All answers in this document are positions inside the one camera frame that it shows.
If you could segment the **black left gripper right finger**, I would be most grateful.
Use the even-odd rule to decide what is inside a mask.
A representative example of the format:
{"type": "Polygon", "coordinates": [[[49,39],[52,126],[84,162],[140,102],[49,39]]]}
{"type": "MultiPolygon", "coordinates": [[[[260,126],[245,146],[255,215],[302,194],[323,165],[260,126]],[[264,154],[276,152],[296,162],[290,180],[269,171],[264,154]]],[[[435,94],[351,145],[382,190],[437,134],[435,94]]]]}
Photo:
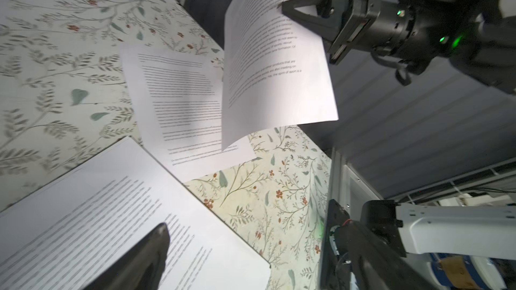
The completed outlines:
{"type": "Polygon", "coordinates": [[[344,225],[351,272],[359,289],[435,289],[362,225],[344,225]]]}

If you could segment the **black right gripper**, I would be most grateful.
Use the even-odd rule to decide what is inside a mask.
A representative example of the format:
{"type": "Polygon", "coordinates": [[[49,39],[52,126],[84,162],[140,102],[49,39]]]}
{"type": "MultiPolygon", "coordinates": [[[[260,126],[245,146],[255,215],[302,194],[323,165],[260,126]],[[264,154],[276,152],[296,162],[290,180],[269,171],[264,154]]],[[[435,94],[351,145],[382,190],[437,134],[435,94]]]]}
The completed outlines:
{"type": "Polygon", "coordinates": [[[287,0],[282,14],[323,40],[329,62],[351,50],[381,65],[420,74],[435,57],[449,57],[478,16],[499,21],[499,0],[287,0]]]}

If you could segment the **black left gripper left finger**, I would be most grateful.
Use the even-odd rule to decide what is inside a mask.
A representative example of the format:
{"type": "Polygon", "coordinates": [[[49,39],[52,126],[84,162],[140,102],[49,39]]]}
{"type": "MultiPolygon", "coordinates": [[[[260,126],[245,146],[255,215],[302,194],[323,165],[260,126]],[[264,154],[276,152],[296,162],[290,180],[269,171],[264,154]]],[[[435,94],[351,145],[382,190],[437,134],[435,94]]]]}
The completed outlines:
{"type": "Polygon", "coordinates": [[[83,289],[157,290],[165,270],[169,243],[167,224],[162,222],[83,289]]]}

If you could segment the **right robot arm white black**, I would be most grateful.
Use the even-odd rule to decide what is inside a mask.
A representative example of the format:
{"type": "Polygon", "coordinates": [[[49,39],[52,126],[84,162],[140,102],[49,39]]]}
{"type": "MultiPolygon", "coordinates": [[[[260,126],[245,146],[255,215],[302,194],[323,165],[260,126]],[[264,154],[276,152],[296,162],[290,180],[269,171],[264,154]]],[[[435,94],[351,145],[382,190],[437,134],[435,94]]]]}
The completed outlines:
{"type": "Polygon", "coordinates": [[[320,36],[339,118],[321,289],[513,289],[515,18],[500,0],[289,0],[320,36]]]}

